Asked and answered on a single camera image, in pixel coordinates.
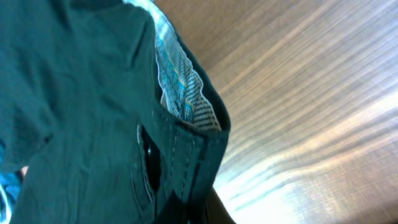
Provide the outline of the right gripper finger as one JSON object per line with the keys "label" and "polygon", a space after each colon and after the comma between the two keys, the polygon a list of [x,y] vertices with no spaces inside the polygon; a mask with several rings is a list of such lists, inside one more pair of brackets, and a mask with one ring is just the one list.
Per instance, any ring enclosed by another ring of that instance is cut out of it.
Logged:
{"label": "right gripper finger", "polygon": [[206,198],[205,219],[207,224],[236,224],[225,209],[215,189],[212,189]]}

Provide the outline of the black shorts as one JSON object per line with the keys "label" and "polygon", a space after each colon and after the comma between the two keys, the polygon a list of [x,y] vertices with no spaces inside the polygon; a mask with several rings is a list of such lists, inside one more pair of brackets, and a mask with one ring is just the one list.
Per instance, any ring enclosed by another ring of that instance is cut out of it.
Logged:
{"label": "black shorts", "polygon": [[2,223],[206,223],[230,129],[154,1],[1,2]]}

